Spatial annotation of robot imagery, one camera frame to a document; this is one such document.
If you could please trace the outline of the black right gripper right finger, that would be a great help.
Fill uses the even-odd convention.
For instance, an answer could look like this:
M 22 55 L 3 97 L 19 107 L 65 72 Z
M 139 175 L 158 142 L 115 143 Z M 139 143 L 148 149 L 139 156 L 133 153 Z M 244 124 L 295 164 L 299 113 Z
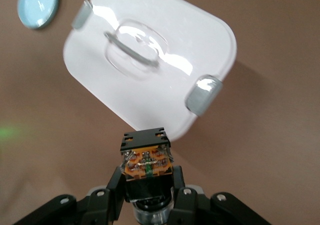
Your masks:
M 174 207 L 167 225 L 271 225 L 229 192 L 207 197 L 202 188 L 186 185 L 181 166 L 173 167 Z

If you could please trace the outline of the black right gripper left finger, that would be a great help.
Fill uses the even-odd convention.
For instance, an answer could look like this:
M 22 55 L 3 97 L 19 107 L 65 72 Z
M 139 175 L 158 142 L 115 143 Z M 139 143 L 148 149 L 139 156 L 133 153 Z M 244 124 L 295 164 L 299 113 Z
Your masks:
M 83 199 L 58 195 L 13 225 L 113 225 L 124 202 L 124 184 L 117 167 L 107 185 L 92 188 Z

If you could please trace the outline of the orange and black switch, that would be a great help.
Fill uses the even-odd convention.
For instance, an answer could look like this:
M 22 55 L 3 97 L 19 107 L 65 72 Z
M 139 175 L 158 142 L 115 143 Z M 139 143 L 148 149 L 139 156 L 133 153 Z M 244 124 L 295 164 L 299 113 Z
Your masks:
M 121 142 L 120 170 L 125 201 L 140 225 L 165 225 L 173 208 L 173 156 L 163 127 L 127 132 Z

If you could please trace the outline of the pink box with white lid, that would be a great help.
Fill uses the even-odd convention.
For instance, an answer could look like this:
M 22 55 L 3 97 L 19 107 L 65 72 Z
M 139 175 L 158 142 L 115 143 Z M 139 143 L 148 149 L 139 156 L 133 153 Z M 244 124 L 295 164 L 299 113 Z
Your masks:
M 135 130 L 183 136 L 219 93 L 237 43 L 222 19 L 184 0 L 85 0 L 63 59 Z

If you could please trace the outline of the light blue round plate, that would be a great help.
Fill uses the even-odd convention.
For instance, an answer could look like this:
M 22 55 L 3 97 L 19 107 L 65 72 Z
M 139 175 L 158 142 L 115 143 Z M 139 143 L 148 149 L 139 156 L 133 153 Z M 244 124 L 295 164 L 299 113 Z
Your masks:
M 17 13 L 22 24 L 32 30 L 48 25 L 57 13 L 59 0 L 17 0 Z

